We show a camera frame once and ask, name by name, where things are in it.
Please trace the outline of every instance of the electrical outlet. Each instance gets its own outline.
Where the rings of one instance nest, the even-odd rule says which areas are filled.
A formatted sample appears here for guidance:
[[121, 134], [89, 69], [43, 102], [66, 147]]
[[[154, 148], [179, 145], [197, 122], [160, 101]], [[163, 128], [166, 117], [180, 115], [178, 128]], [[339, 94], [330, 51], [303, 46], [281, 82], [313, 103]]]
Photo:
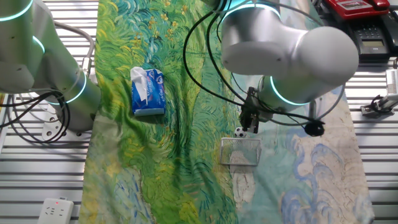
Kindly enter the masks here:
[[68, 224], [72, 210], [71, 201], [46, 198], [37, 224]]

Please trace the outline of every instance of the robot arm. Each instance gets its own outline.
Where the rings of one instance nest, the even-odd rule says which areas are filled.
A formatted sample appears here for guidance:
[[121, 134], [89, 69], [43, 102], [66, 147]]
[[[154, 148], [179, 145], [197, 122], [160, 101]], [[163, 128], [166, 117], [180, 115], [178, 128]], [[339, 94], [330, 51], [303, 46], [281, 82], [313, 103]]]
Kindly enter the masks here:
[[[0, 6], [0, 91], [61, 91], [70, 107], [69, 129], [91, 129], [100, 89], [62, 44], [50, 10], [41, 0], [0, 0]], [[83, 64], [87, 70], [91, 59]], [[47, 101], [60, 116], [57, 100]]]
[[[222, 63], [229, 71], [264, 75], [257, 88], [249, 89], [255, 96], [249, 103], [258, 107], [261, 101], [283, 112], [345, 84], [359, 63], [357, 48], [344, 32], [332, 27], [308, 31], [285, 26], [279, 9], [265, 1], [226, 13], [222, 50]], [[272, 119], [272, 113], [245, 112], [241, 115], [244, 129], [250, 125], [256, 131], [255, 120]]]

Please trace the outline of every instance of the mesh basket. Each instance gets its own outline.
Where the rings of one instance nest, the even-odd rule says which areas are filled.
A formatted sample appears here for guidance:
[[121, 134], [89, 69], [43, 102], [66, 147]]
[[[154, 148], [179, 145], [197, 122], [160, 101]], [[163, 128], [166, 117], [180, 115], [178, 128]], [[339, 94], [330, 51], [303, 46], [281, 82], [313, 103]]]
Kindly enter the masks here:
[[256, 166], [261, 155], [259, 139], [222, 138], [220, 164]]

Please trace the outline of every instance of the green painted fabric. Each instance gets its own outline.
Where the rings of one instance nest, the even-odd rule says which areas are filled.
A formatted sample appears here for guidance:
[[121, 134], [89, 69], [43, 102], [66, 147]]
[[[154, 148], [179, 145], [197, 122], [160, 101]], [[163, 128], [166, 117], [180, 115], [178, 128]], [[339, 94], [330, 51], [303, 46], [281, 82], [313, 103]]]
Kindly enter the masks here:
[[[369, 223], [373, 211], [345, 101], [325, 118], [322, 138], [308, 137], [301, 127], [261, 124], [259, 134], [250, 136], [262, 139], [257, 167], [218, 164], [221, 138], [239, 126], [238, 108], [200, 90], [182, 62], [189, 29], [210, 10], [199, 0], [99, 0], [101, 108], [79, 222]], [[301, 29], [313, 26], [298, 14], [282, 18], [295, 25], [302, 20]], [[191, 37], [188, 66], [204, 86], [233, 99], [206, 53], [209, 21]], [[214, 31], [210, 42], [219, 62]], [[164, 116], [133, 116], [130, 69], [136, 66], [164, 73]], [[244, 88], [258, 84], [258, 77], [237, 79]], [[326, 110], [337, 94], [324, 96], [320, 108]]]
[[[226, 169], [217, 163], [218, 147], [237, 125], [237, 108], [200, 91], [182, 63], [189, 28], [209, 10], [200, 1], [99, 2], [95, 65], [102, 104], [86, 162], [82, 220], [237, 222], [231, 176], [215, 172]], [[188, 64], [202, 84], [231, 97], [205, 53], [208, 22], [192, 36]], [[220, 52], [216, 40], [213, 51]], [[164, 73], [165, 116], [132, 115], [135, 66]]]

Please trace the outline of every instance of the glowing cyan ring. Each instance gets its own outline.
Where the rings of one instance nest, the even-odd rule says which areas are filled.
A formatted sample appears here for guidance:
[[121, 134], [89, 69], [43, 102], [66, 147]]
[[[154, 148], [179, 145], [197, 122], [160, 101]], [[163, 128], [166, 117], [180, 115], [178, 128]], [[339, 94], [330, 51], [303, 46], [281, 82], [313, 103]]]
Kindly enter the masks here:
[[43, 44], [38, 40], [38, 38], [36, 38], [35, 36], [33, 36], [33, 40], [37, 43], [37, 44], [39, 44], [40, 45], [40, 47], [42, 48], [42, 50], [43, 50], [43, 54], [45, 53], [45, 49], [44, 49], [44, 46], [43, 46]]
[[0, 18], [0, 22], [10, 21], [12, 19], [20, 17], [21, 15], [25, 14], [25, 12], [27, 12], [32, 5], [33, 5], [33, 0], [30, 1], [30, 3], [26, 6], [26, 8], [24, 10], [22, 10], [21, 12], [18, 12], [17, 14], [15, 14], [13, 16], [7, 16], [7, 17]]
[[[79, 94], [77, 94], [77, 95], [76, 95], [75, 97], [73, 97], [72, 99], [68, 100], [67, 103], [71, 103], [73, 100], [77, 99], [77, 98], [84, 92], [84, 90], [85, 90], [85, 88], [86, 88], [86, 84], [87, 84], [87, 76], [84, 75], [84, 77], [85, 77], [85, 84], [83, 85], [83, 88], [80, 90]], [[51, 103], [51, 102], [48, 102], [48, 103], [50, 103], [50, 104], [52, 104], [52, 105], [59, 105], [59, 103]]]
[[284, 98], [284, 97], [278, 92], [278, 90], [276, 90], [276, 87], [275, 87], [275, 85], [274, 85], [274, 80], [272, 79], [272, 77], [270, 77], [270, 79], [271, 79], [271, 86], [272, 86], [272, 89], [274, 90], [275, 94], [276, 94], [281, 100], [283, 100], [284, 102], [286, 102], [286, 103], [288, 103], [288, 104], [290, 104], [290, 105], [294, 105], [294, 106], [303, 106], [303, 105], [309, 104], [309, 103], [294, 103], [294, 102], [291, 102], [290, 100], [287, 100], [286, 98]]
[[267, 5], [264, 5], [264, 4], [245, 4], [245, 5], [243, 5], [243, 6], [239, 6], [239, 7], [237, 7], [236, 9], [233, 9], [233, 10], [227, 12], [227, 13], [225, 14], [225, 16], [224, 16], [224, 19], [225, 19], [227, 16], [229, 16], [232, 12], [238, 11], [238, 10], [240, 10], [240, 9], [250, 8], [250, 7], [257, 7], [257, 8], [260, 8], [260, 9], [269, 9], [269, 10], [271, 10], [272, 12], [276, 13], [276, 14], [279, 16], [279, 19], [280, 19], [280, 13], [279, 13], [274, 7], [267, 6]]

